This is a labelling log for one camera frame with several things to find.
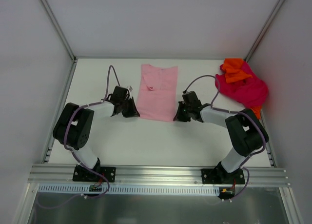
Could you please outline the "pink t-shirt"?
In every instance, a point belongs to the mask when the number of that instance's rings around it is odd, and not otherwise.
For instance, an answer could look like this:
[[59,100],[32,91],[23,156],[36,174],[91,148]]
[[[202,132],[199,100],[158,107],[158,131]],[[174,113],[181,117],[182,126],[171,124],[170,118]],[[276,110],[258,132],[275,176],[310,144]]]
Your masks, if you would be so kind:
[[142,119],[172,122],[176,114],[178,67],[141,66],[136,106]]

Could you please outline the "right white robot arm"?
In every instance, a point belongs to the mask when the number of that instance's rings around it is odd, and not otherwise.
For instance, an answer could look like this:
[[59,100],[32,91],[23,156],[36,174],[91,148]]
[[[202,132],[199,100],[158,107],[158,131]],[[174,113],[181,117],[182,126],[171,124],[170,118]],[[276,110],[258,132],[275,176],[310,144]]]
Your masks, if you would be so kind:
[[202,104],[194,91],[184,91],[183,100],[178,103],[174,121],[190,122],[191,120],[212,123],[227,129],[232,149],[214,168],[217,180],[228,183],[254,155],[266,149],[269,136],[255,113],[245,108],[241,111],[229,111],[214,108],[212,103]]

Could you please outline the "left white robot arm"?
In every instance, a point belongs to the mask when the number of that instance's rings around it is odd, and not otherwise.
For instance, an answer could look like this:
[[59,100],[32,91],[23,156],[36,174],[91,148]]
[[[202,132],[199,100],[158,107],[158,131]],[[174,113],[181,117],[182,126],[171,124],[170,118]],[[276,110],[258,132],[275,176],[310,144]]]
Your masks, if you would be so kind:
[[84,169],[84,177],[91,182],[100,177],[100,159],[87,144],[93,120],[118,114],[125,118],[140,116],[130,86],[116,86],[112,94],[95,103],[66,104],[53,129],[53,138],[72,154],[78,166]]

